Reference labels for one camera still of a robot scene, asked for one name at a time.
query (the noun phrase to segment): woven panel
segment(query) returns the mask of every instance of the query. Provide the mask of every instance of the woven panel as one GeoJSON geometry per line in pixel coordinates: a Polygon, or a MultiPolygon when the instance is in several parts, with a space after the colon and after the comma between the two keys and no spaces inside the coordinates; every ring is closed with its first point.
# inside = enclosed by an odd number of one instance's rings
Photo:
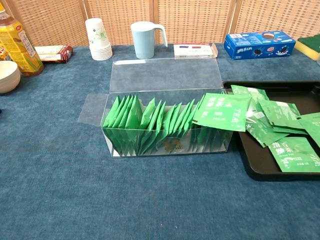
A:
{"type": "Polygon", "coordinates": [[[88,37],[78,0],[10,0],[36,46],[84,46],[88,37]]]}
{"type": "Polygon", "coordinates": [[[112,45],[132,44],[130,25],[149,21],[149,0],[87,0],[91,16],[101,18],[112,45]]]}
{"type": "Polygon", "coordinates": [[[230,5],[231,0],[158,0],[159,23],[169,43],[221,43],[230,5]]]}
{"type": "Polygon", "coordinates": [[[243,0],[235,32],[283,30],[291,37],[320,33],[320,0],[243,0]]]}

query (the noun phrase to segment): white paper cup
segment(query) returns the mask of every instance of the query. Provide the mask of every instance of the white paper cup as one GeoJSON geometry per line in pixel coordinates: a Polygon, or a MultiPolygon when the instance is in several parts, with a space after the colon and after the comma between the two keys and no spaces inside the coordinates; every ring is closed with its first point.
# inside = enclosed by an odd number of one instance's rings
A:
{"type": "Polygon", "coordinates": [[[85,21],[89,45],[93,48],[105,48],[110,42],[101,18],[89,18],[85,21]]]}

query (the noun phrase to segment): oreo box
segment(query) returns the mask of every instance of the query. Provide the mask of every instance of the oreo box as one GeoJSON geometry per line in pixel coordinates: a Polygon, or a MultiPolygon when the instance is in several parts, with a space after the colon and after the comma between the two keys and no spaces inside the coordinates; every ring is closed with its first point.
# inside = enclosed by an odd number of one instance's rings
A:
{"type": "Polygon", "coordinates": [[[296,41],[283,31],[227,34],[224,49],[234,60],[290,56],[296,41]]]}

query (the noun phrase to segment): stack of paper cups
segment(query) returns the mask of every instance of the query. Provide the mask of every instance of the stack of paper cups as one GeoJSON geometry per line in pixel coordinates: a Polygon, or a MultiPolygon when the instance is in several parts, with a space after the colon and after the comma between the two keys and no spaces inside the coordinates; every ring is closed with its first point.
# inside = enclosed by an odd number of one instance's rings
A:
{"type": "Polygon", "coordinates": [[[111,58],[111,44],[109,42],[102,19],[89,18],[85,21],[85,28],[88,34],[89,48],[92,58],[97,61],[111,58]]]}

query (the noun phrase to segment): light blue pitcher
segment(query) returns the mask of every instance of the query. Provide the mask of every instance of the light blue pitcher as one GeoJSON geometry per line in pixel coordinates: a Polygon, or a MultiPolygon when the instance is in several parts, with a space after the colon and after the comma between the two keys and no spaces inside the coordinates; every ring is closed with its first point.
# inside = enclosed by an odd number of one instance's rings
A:
{"type": "Polygon", "coordinates": [[[150,59],[155,54],[155,30],[160,29],[164,45],[168,47],[165,27],[150,21],[137,21],[131,24],[135,55],[138,59],[150,59]]]}

